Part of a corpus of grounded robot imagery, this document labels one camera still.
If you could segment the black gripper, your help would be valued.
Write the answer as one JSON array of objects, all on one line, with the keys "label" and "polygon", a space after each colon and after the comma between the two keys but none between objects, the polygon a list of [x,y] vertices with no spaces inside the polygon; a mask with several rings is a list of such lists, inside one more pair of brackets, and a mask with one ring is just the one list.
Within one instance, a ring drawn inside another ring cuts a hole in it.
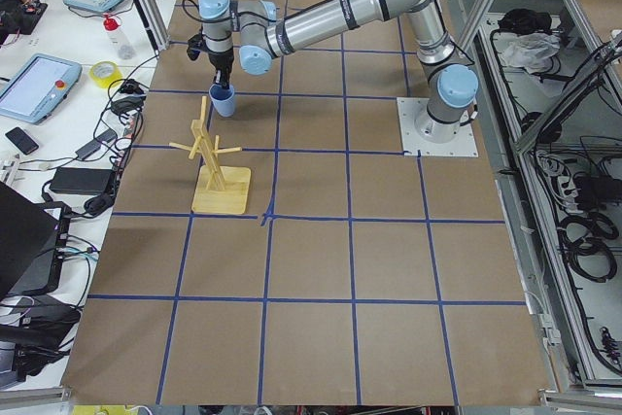
[{"label": "black gripper", "polygon": [[221,84],[223,89],[229,89],[230,87],[230,74],[232,72],[232,65],[234,62],[233,48],[224,52],[208,51],[208,58],[210,63],[215,68],[215,76],[213,83],[216,85]]}]

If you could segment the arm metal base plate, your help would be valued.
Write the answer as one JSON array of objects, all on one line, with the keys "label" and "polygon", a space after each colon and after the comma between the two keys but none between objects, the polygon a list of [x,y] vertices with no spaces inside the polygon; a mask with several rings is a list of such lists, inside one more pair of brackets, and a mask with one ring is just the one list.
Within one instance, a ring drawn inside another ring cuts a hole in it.
[{"label": "arm metal base plate", "polygon": [[439,123],[428,113],[428,98],[398,97],[402,152],[406,156],[478,157],[477,146],[464,111],[454,123]]}]

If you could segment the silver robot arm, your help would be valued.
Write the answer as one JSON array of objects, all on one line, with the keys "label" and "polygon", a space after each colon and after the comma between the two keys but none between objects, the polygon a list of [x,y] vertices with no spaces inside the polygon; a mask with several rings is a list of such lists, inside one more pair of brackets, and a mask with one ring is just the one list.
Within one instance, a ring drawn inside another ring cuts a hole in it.
[{"label": "silver robot arm", "polygon": [[414,119],[417,133],[435,144],[454,140],[479,88],[467,56],[444,23],[438,0],[322,0],[289,16],[278,17],[267,0],[198,0],[201,28],[189,38],[187,55],[206,53],[215,69],[209,96],[221,116],[233,99],[232,66],[250,75],[267,73],[274,59],[374,21],[407,17],[417,57],[430,88],[426,107]]}]

